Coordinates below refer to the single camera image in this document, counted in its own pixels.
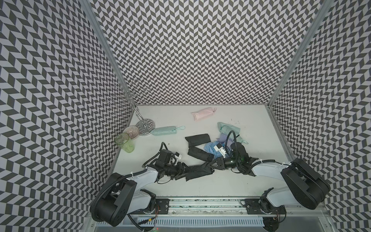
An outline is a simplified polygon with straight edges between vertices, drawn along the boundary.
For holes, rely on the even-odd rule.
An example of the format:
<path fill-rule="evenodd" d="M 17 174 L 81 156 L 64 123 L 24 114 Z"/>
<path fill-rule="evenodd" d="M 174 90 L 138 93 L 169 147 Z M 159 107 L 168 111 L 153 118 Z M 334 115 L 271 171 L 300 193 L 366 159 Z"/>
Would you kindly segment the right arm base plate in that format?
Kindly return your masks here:
<path fill-rule="evenodd" d="M 286 215 L 287 211 L 284 206 L 275 207 L 267 200 L 258 198 L 249 198 L 240 200 L 240 205 L 247 210 L 249 215 Z"/>

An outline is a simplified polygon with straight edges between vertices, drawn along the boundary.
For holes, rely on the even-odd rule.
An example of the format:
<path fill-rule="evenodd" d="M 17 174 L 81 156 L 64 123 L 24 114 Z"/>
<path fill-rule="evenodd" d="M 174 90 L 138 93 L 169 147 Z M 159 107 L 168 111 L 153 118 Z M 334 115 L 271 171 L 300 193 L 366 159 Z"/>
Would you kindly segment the blue sleeved umbrella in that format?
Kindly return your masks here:
<path fill-rule="evenodd" d="M 215 150 L 215 146 L 218 146 L 218 145 L 221 145 L 222 147 L 224 147 L 224 143 L 220 143 L 218 141 L 215 141 L 215 142 L 209 142 L 207 144 L 205 144 L 204 146 L 204 151 L 207 152 L 207 153 L 210 153 L 214 156 L 214 158 L 219 158 L 219 157 L 226 157 L 226 154 L 222 154 L 218 149 Z"/>

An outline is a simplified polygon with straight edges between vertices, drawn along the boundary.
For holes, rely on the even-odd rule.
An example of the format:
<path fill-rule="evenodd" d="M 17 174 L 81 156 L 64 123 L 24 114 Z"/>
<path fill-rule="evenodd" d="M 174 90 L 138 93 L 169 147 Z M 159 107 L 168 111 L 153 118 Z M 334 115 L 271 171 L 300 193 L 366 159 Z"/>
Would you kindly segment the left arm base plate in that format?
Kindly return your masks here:
<path fill-rule="evenodd" d="M 149 206 L 145 209 L 139 209 L 133 211 L 132 215 L 167 215 L 169 212 L 170 199 L 168 198 L 156 198 L 152 200 Z"/>

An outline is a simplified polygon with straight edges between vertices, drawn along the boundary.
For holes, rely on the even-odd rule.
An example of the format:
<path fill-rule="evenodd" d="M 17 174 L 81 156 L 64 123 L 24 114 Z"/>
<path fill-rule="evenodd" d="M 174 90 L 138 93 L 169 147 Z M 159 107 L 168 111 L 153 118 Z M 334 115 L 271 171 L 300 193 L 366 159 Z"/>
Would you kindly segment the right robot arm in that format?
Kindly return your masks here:
<path fill-rule="evenodd" d="M 248 155 L 232 130 L 223 144 L 213 150 L 221 155 L 210 162 L 216 170 L 236 169 L 238 174 L 252 177 L 269 177 L 285 183 L 281 188 L 269 188 L 255 201 L 245 203 L 246 208 L 256 207 L 263 214 L 279 213 L 286 206 L 303 206 L 314 210 L 329 194 L 329 183 L 304 160 L 296 158 L 289 164 L 274 159 L 258 159 Z"/>

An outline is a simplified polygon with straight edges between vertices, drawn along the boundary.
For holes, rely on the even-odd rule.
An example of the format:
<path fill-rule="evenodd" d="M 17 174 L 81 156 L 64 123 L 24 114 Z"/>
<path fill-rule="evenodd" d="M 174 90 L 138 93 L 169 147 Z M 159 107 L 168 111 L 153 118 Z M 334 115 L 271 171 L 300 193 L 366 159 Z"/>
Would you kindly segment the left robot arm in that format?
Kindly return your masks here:
<path fill-rule="evenodd" d="M 170 180 L 182 178 L 189 167 L 181 162 L 182 156 L 168 150 L 161 143 L 156 155 L 147 160 L 142 171 L 121 175 L 113 173 L 102 186 L 90 205 L 92 219 L 118 226 L 131 213 L 158 215 L 161 207 L 156 202 L 156 195 L 145 189 L 145 186 L 157 183 L 164 176 Z"/>

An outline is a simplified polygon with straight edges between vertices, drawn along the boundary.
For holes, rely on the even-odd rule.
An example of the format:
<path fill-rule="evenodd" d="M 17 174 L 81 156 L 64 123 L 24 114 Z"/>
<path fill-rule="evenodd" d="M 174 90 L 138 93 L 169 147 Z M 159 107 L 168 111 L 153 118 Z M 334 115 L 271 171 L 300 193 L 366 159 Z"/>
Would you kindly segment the black sleeve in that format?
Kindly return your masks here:
<path fill-rule="evenodd" d="M 188 147 L 196 147 L 202 144 L 207 144 L 211 142 L 209 134 L 198 134 L 193 136 L 185 137 L 186 141 L 188 142 Z"/>

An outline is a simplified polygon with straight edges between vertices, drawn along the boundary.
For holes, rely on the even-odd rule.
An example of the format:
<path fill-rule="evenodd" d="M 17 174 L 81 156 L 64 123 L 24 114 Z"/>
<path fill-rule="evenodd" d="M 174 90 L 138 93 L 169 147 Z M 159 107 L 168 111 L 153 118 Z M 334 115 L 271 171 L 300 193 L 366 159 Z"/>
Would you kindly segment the mint green sleeved umbrella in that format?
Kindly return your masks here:
<path fill-rule="evenodd" d="M 228 135 L 231 131 L 234 131 L 235 135 L 236 135 L 236 141 L 237 142 L 240 142 L 240 143 L 244 143 L 244 144 L 248 144 L 247 141 L 245 141 L 241 135 L 240 135 L 240 131 L 241 129 L 236 127 L 236 126 L 233 126 L 231 124 L 226 124 L 226 123 L 223 123 L 223 122 L 218 122 L 217 123 L 217 127 L 218 127 L 218 130 L 220 132 L 220 135 L 223 133 L 225 135 Z"/>

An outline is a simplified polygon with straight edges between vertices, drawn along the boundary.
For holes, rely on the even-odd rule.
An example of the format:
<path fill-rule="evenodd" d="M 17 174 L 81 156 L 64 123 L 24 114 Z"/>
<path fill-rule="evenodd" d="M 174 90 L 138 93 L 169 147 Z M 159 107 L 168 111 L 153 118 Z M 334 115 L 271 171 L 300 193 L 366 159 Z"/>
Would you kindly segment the black sleeved umbrella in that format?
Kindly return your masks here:
<path fill-rule="evenodd" d="M 175 176 L 175 180 L 185 178 L 186 181 L 190 181 L 213 173 L 214 168 L 212 168 L 208 162 L 193 166 L 187 166 L 185 163 L 181 163 L 179 165 L 179 173 Z"/>
<path fill-rule="evenodd" d="M 211 162 L 214 159 L 213 154 L 201 150 L 197 147 L 190 147 L 188 149 L 188 155 L 205 162 Z"/>

